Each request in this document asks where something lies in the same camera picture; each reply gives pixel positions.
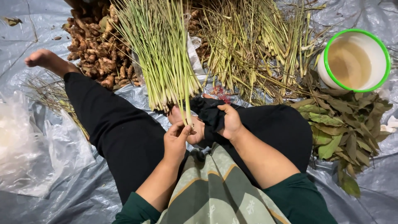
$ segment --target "wrinkled tarp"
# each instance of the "wrinkled tarp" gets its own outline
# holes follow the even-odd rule
[[[314,15],[315,27],[320,31],[321,25],[341,22],[329,32],[335,33],[356,25],[373,32],[386,45],[396,47],[398,10],[394,1],[322,0],[320,2],[327,2],[328,6]],[[62,58],[67,57],[66,47],[71,40],[67,39],[68,34],[61,30],[61,26],[70,16],[69,10],[70,7],[62,0],[1,0],[0,16],[17,17],[23,22],[14,27],[0,22],[2,93],[11,94],[14,90],[28,92],[29,89],[21,84],[29,76],[47,77],[43,70],[29,69],[24,65],[23,59],[35,50],[47,48]],[[52,40],[56,36],[62,39]],[[394,74],[390,79],[393,81],[386,83],[384,88],[390,90],[394,107],[383,116],[383,122],[390,115],[398,116],[398,83],[395,83]],[[136,107],[145,109],[164,128],[169,126],[164,116],[149,111],[148,99],[141,88],[127,86],[117,93]],[[30,108],[35,112],[39,128],[44,118],[53,124],[60,122],[52,112],[36,103],[32,103]],[[362,191],[360,199],[346,195],[335,184],[335,164],[316,161],[316,170],[309,168],[308,173],[315,178],[330,212],[339,223],[391,224],[398,220],[398,135],[392,134],[380,147],[382,152],[374,159],[373,167],[358,175]],[[0,223],[110,223],[121,210],[121,203],[105,160],[95,149],[93,153],[97,165],[54,186],[46,198],[0,192]]]

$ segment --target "leg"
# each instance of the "leg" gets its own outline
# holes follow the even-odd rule
[[[257,106],[236,109],[243,125],[257,138],[286,156],[302,173],[305,173],[312,150],[312,131],[308,122],[295,109],[285,106]],[[205,130],[205,139],[221,144],[236,164],[259,187],[249,169],[228,140],[217,133]]]
[[[89,133],[90,142],[106,159],[124,204],[163,158],[164,129],[146,112],[107,91],[50,51],[39,50],[25,62],[64,78],[76,115]]]

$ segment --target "white bucket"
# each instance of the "white bucket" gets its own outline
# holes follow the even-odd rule
[[[352,41],[360,46],[368,55],[371,62],[369,80],[360,88],[352,89],[339,82],[328,64],[328,51],[330,45],[340,38]],[[355,92],[369,92],[380,87],[390,74],[391,62],[386,46],[376,36],[361,29],[346,29],[335,34],[327,43],[318,60],[318,73],[323,82],[334,89],[347,89]]]

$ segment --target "green sleeve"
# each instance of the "green sleeve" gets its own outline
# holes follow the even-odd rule
[[[154,224],[160,218],[161,213],[150,205],[136,192],[132,192],[123,205],[122,211],[116,214],[116,220],[112,224],[140,224],[150,220]]]
[[[263,192],[292,224],[337,224],[325,199],[305,173],[294,174]]]

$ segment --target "green patterned fabric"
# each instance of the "green patterned fabric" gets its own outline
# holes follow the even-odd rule
[[[264,192],[251,185],[223,147],[215,143],[203,162],[196,155],[193,151],[188,157],[168,209],[157,223],[290,223]]]

